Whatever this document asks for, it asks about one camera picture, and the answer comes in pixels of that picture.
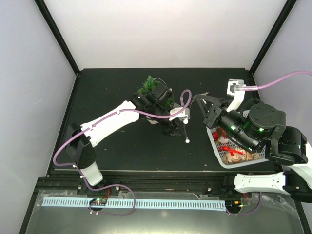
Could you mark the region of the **white bulb string lights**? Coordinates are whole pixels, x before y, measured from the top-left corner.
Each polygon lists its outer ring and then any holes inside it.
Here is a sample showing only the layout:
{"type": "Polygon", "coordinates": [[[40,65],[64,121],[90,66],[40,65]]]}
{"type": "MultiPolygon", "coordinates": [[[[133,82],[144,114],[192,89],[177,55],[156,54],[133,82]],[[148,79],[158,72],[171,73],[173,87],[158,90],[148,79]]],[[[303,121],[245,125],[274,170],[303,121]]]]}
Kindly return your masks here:
{"type": "MultiPolygon", "coordinates": [[[[189,105],[187,106],[187,108],[182,112],[182,117],[177,117],[175,116],[175,119],[179,119],[180,122],[183,123],[183,133],[181,135],[183,135],[185,137],[185,143],[190,143],[190,140],[187,136],[187,131],[186,131],[186,125],[189,122],[190,119],[190,110],[191,110],[191,106],[192,103],[195,101],[197,95],[194,95],[191,98],[191,101],[189,103],[189,105]]],[[[184,107],[184,102],[183,102],[183,94],[180,97],[180,104],[177,104],[174,102],[174,95],[172,95],[171,98],[168,99],[168,104],[171,104],[171,110],[170,110],[170,114],[176,114],[178,111],[180,111],[183,107],[184,107]]]]}

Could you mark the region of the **small green christmas tree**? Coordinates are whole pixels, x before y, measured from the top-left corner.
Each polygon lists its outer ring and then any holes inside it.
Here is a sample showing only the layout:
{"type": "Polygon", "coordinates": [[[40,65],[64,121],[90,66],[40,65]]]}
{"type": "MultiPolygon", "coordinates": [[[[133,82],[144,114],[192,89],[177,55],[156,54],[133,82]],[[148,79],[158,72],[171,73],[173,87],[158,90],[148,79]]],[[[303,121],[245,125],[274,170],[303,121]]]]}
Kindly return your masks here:
{"type": "Polygon", "coordinates": [[[153,105],[159,105],[166,110],[171,109],[174,105],[172,89],[160,78],[148,76],[142,87],[138,88],[138,92],[143,94],[153,105]]]}

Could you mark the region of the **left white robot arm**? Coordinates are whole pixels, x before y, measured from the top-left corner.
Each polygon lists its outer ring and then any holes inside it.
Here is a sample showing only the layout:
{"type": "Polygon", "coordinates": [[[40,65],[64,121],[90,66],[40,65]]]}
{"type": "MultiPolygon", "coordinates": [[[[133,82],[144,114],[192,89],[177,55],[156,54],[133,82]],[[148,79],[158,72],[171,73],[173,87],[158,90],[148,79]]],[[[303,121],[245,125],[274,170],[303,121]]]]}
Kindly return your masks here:
{"type": "Polygon", "coordinates": [[[172,89],[165,82],[149,78],[112,111],[80,126],[72,124],[68,128],[73,140],[65,147],[66,151],[86,178],[87,188],[93,194],[102,193],[105,187],[94,148],[110,134],[141,118],[150,124],[159,124],[164,135],[186,137],[185,126],[189,122],[190,111],[184,102],[175,103],[172,89]]]}

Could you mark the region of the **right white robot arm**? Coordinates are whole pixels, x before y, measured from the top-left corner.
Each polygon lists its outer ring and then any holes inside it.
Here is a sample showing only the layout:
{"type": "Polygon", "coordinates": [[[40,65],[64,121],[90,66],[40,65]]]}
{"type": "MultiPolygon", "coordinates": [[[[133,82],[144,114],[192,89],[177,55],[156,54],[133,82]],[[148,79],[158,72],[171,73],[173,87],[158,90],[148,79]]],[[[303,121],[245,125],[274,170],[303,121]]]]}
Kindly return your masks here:
{"type": "Polygon", "coordinates": [[[270,175],[236,174],[222,183],[222,192],[267,192],[312,201],[312,147],[297,128],[286,125],[286,114],[252,98],[239,110],[230,110],[230,100],[199,94],[195,98],[208,129],[220,127],[227,138],[246,153],[265,150],[265,159],[287,166],[288,170],[270,175]]]}

